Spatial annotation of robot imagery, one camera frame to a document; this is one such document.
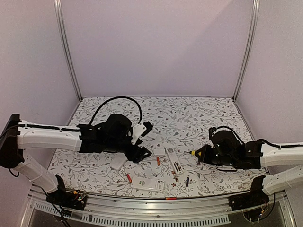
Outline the black-faced white remote control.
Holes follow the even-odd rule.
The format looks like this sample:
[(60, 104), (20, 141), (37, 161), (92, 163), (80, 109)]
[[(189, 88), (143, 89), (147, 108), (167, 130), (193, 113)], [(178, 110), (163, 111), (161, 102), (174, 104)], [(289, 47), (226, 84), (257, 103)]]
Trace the black-faced white remote control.
[(125, 164), (125, 162), (127, 161), (127, 158), (125, 155), (122, 156), (116, 156), (109, 164), (109, 166), (118, 171), (121, 169), (121, 167)]

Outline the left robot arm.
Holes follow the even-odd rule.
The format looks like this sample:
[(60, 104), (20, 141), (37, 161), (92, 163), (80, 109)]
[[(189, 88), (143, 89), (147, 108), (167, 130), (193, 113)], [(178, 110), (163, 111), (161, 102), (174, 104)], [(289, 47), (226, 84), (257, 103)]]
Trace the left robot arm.
[(40, 186), (60, 205), (67, 205), (71, 192), (65, 189), (62, 178), (48, 172), (30, 155), (27, 148), (64, 149), (79, 153), (122, 153), (127, 160), (139, 163), (152, 153), (141, 147), (141, 137), (153, 129), (150, 122), (132, 122), (121, 114), (111, 114), (100, 124), (76, 126), (38, 125), (12, 114), (0, 136), (0, 165), (14, 169)]

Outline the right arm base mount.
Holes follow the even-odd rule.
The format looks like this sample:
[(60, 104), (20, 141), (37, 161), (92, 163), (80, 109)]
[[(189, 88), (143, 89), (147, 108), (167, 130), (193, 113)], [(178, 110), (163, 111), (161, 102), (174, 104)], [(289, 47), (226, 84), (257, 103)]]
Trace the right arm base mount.
[(259, 222), (269, 205), (269, 196), (262, 190), (250, 191), (228, 198), (232, 211), (241, 210), (248, 222)]

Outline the yellow pry tool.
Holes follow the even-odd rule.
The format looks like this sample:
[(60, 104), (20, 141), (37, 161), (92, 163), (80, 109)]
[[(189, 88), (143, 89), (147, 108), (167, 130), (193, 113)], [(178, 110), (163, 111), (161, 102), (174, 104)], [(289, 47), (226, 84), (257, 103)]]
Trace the yellow pry tool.
[(192, 156), (200, 157), (201, 156), (201, 151), (190, 151), (189, 154)]

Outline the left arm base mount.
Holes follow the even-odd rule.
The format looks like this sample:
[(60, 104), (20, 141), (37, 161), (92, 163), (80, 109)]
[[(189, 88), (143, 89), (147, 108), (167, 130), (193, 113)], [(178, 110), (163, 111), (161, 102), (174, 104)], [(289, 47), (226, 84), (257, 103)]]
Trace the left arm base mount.
[(60, 207), (83, 211), (87, 203), (87, 194), (80, 190), (67, 192), (58, 189), (47, 193), (46, 201)]

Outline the slim white remote control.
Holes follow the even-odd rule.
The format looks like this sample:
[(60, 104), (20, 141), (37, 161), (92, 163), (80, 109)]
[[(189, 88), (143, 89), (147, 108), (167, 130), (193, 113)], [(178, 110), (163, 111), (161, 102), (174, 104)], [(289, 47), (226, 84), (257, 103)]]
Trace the slim white remote control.
[(167, 153), (170, 159), (170, 162), (176, 175), (182, 175), (184, 173), (184, 169), (177, 157), (175, 150), (173, 148), (165, 148), (165, 152)]

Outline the white remote with display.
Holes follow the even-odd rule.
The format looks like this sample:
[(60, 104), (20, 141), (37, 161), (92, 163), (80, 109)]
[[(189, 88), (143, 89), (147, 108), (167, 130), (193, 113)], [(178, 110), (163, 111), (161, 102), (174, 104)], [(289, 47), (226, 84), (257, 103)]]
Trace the white remote with display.
[(131, 188), (145, 191), (162, 192), (165, 182), (157, 179), (134, 176), (131, 182)]

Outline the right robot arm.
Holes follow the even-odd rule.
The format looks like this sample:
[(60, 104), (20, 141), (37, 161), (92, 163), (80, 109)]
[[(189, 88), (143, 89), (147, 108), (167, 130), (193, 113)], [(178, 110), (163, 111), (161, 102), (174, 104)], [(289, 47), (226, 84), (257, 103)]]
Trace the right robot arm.
[(228, 126), (208, 130), (211, 145), (204, 145), (191, 155), (199, 162), (214, 166), (231, 166), (235, 170), (261, 169), (270, 166), (292, 165), (274, 175), (263, 175), (253, 180), (251, 191), (245, 195), (248, 206), (255, 206), (263, 193), (271, 195), (303, 183), (303, 144), (274, 144), (265, 139), (244, 142)]

